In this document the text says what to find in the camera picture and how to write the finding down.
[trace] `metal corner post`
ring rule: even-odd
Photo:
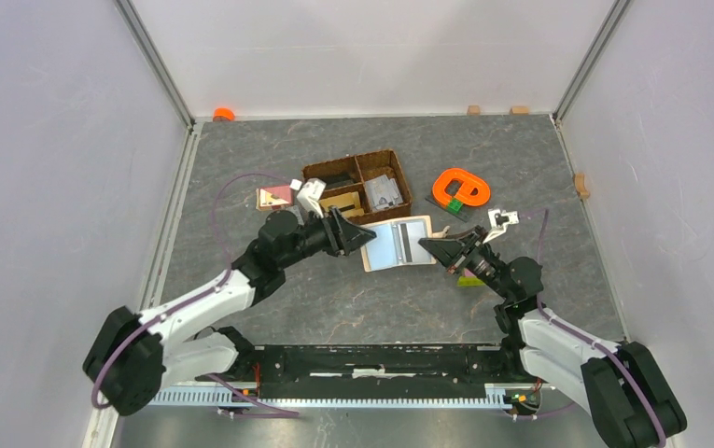
[[[175,112],[178,114],[178,117],[191,131],[191,128],[194,126],[194,116],[191,115],[191,112],[186,106],[178,87],[175,85],[173,78],[167,71],[167,66],[164,65],[164,61],[161,59],[159,52],[156,50],[156,46],[150,39],[150,35],[147,33],[145,25],[139,18],[139,14],[137,13],[132,1],[115,0],[115,5],[118,7],[123,20],[129,26],[134,40],[136,40],[137,45],[139,45],[140,50],[142,50],[145,55],[147,63],[150,64],[150,68],[153,69],[153,73],[156,74],[156,77],[159,79],[161,87],[173,103],[173,107],[175,108]]]
[[[612,4],[612,8],[609,9],[607,17],[601,24],[601,28],[598,29],[598,34],[595,35],[593,43],[590,44],[590,48],[584,55],[584,59],[582,59],[577,73],[574,75],[574,78],[571,79],[571,83],[568,84],[566,94],[563,95],[563,99],[560,100],[560,104],[557,105],[557,108],[554,110],[553,119],[555,122],[562,120],[571,108],[585,80],[587,80],[593,71],[595,62],[598,61],[598,58],[601,56],[601,53],[604,51],[609,39],[612,37],[618,23],[620,23],[631,3],[632,0],[615,0]]]

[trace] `robotic arm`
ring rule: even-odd
[[[501,349],[511,367],[542,378],[579,404],[610,447],[651,446],[686,429],[686,416],[651,352],[641,343],[602,340],[544,310],[537,297],[543,290],[541,266],[529,257],[506,263],[488,244],[518,219],[499,210],[489,217],[490,231],[477,226],[449,238],[423,239],[420,245],[448,273],[468,269],[504,299],[494,311],[508,335]]]
[[[320,185],[308,183],[300,196],[310,203]],[[313,198],[305,194],[313,189]],[[288,211],[271,213],[246,252],[207,284],[174,301],[135,314],[126,307],[104,322],[87,358],[84,372],[94,382],[113,353],[123,346],[101,381],[101,392],[121,415],[145,407],[168,385],[210,372],[228,371],[238,358],[237,343],[214,333],[189,341],[200,329],[265,300],[285,281],[285,268],[318,252],[347,256],[375,238],[375,232],[349,222],[337,208],[328,214],[315,208],[305,225]],[[134,334],[147,323],[134,338]]]

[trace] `green block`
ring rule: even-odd
[[[458,199],[453,199],[450,201],[450,203],[447,204],[447,210],[453,212],[453,213],[458,213],[458,210],[461,210],[461,207],[464,205],[461,201]]]

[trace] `white back wall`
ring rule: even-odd
[[[192,114],[552,112],[611,0],[133,0]]]
[[[112,2],[0,2],[0,447],[81,444],[184,135]]]
[[[565,117],[629,333],[714,447],[714,3],[636,1]]]

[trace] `gray marble surface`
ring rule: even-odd
[[[194,161],[162,301],[208,281],[225,265],[209,214],[235,175],[271,172],[300,177],[302,166],[384,147],[398,154],[413,193],[413,213],[430,215],[434,231],[485,223],[484,209],[464,223],[425,200],[439,174],[465,168],[485,179],[490,205],[520,212],[551,209],[544,240],[543,298],[560,316],[613,340],[623,331],[602,274],[595,242],[548,117],[419,117],[206,123]],[[217,208],[234,256],[255,238],[266,212],[255,188],[237,181]],[[526,217],[492,242],[503,258],[535,256],[542,215]],[[456,287],[441,266],[364,273],[361,257],[319,254],[287,270],[287,282],[259,305],[220,321],[253,343],[482,343],[502,338],[485,287]]]

